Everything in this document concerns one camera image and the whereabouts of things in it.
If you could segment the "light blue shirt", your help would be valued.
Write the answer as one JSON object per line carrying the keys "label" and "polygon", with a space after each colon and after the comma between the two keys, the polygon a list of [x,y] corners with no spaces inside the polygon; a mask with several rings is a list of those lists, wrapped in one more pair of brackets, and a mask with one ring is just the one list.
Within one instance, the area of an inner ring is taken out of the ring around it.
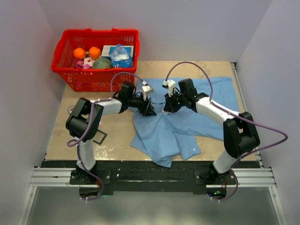
{"label": "light blue shirt", "polygon": [[176,155],[187,160],[201,153],[196,136],[223,139],[220,125],[191,109],[182,107],[176,113],[163,114],[167,94],[162,87],[163,79],[148,78],[146,82],[154,89],[150,98],[156,115],[143,117],[132,109],[136,134],[131,147],[148,155],[157,165],[170,167]]}

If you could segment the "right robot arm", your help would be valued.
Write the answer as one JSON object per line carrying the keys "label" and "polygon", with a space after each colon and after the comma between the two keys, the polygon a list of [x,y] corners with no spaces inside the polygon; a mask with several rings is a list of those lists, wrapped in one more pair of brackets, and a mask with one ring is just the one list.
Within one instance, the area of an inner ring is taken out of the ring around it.
{"label": "right robot arm", "polygon": [[208,171],[201,175],[203,183],[220,184],[241,156],[260,145],[260,138],[250,113],[239,113],[224,108],[209,95],[198,93],[191,79],[179,82],[167,80],[162,86],[168,90],[165,94],[164,112],[176,113],[185,106],[207,116],[223,128],[225,149],[210,164]]}

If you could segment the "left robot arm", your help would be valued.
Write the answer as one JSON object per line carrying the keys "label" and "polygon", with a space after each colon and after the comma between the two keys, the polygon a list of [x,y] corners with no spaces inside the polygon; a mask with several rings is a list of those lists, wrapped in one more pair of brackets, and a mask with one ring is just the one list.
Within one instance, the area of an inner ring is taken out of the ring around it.
{"label": "left robot arm", "polygon": [[109,99],[91,101],[80,98],[77,101],[66,122],[66,129],[73,137],[67,142],[67,146],[75,146],[77,152],[77,167],[72,174],[75,178],[86,184],[96,183],[103,187],[103,181],[95,171],[96,160],[93,152],[93,139],[102,116],[123,113],[130,107],[137,109],[144,117],[155,116],[154,107],[148,98],[153,92],[153,88],[145,81],[142,82],[140,93],[136,92],[133,83],[125,82]]}

